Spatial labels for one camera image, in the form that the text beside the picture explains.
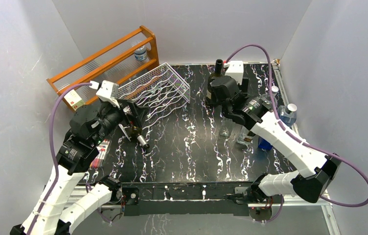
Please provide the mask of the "dark green tall wine bottle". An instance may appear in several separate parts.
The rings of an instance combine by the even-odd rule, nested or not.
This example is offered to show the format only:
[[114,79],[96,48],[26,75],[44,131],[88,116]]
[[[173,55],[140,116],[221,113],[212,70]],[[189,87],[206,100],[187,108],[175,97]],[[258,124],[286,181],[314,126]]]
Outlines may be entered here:
[[217,59],[214,71],[207,79],[207,94],[205,102],[207,106],[215,107],[227,98],[232,99],[237,94],[237,84],[233,78],[222,75],[223,60]]

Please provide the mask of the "green wine bottle grey foil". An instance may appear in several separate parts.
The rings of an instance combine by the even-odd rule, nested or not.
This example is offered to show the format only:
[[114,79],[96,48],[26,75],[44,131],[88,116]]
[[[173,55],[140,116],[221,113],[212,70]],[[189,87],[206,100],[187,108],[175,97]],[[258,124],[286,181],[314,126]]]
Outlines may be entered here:
[[141,127],[132,126],[130,128],[130,138],[132,140],[137,141],[144,151],[146,151],[150,147],[149,143],[147,142],[145,137],[142,135]]

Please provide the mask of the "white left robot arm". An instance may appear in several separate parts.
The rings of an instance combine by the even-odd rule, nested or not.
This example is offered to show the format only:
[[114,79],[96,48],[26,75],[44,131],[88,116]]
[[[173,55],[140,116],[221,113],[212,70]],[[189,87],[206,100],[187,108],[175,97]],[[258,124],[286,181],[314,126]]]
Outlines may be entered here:
[[117,127],[128,137],[149,144],[138,136],[148,106],[122,99],[119,105],[103,101],[78,108],[70,120],[70,129],[54,157],[50,179],[29,217],[11,229],[13,235],[70,235],[103,204],[116,204],[123,196],[120,181],[105,176],[81,199],[68,206],[67,202],[78,182],[85,176],[98,156],[98,146]]

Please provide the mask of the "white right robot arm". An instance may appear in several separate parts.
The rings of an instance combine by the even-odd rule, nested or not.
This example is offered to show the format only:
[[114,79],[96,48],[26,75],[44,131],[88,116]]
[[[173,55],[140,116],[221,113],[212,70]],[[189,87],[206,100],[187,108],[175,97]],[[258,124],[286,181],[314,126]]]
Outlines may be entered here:
[[226,118],[265,139],[296,168],[283,174],[262,174],[244,192],[244,197],[264,203],[274,195],[296,195],[309,203],[316,203],[333,180],[341,162],[306,147],[306,141],[284,123],[278,122],[270,104],[241,91],[233,78],[218,77],[210,86]]

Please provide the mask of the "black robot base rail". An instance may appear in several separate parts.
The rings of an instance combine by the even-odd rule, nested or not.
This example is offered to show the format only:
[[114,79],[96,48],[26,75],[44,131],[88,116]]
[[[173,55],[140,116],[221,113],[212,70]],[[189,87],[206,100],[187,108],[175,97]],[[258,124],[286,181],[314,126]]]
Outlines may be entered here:
[[122,183],[122,206],[105,204],[104,209],[123,209],[125,216],[153,214],[232,214],[271,217],[280,196],[261,198],[251,182]]

